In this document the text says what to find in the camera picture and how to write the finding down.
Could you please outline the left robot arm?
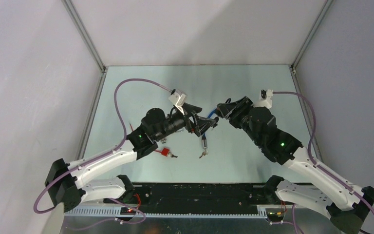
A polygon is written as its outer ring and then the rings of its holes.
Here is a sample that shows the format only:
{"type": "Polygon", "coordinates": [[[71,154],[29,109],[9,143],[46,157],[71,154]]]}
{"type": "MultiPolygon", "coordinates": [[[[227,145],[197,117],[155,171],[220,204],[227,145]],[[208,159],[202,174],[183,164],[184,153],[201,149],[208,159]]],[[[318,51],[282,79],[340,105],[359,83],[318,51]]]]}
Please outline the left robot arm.
{"type": "Polygon", "coordinates": [[[69,163],[62,158],[54,161],[45,181],[45,189],[53,205],[62,203],[64,212],[68,212],[91,200],[118,198],[123,203],[131,202],[134,189],[126,175],[109,180],[98,180],[97,177],[153,153],[158,149],[159,141],[180,129],[201,137],[218,123],[218,117],[199,116],[200,107],[187,103],[182,107],[182,112],[177,110],[169,114],[160,108],[148,110],[139,127],[125,135],[113,149],[99,156],[69,163]]]}

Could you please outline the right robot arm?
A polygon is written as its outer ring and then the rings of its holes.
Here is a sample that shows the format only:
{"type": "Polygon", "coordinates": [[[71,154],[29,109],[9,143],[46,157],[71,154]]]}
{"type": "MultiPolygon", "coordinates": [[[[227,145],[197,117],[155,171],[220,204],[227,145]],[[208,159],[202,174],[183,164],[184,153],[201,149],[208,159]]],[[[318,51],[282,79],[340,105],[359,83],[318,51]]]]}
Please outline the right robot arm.
{"type": "Polygon", "coordinates": [[[360,187],[346,180],[312,156],[299,140],[277,127],[267,105],[254,104],[243,97],[236,102],[219,103],[215,113],[243,130],[271,162],[305,176],[316,187],[303,188],[273,175],[266,182],[263,194],[268,203],[281,200],[301,205],[328,218],[341,232],[364,233],[362,225],[373,211],[373,187],[360,187]]]}

